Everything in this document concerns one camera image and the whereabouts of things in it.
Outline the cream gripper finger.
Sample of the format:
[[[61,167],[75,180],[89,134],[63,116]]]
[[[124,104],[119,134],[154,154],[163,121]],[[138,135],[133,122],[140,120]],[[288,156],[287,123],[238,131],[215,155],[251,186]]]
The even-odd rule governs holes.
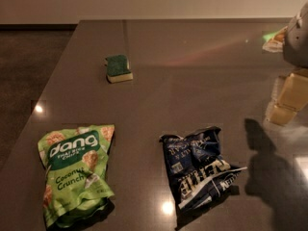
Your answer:
[[[274,83],[266,120],[276,125],[288,124],[308,104],[308,69],[298,68]]]
[[[270,53],[282,53],[287,29],[288,27],[285,26],[277,32],[264,35],[265,42],[262,49]]]

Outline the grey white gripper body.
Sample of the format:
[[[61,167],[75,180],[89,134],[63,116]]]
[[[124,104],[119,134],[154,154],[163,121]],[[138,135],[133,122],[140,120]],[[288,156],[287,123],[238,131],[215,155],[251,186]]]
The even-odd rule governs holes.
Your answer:
[[[308,2],[288,24],[283,56],[284,60],[292,65],[308,67]]]

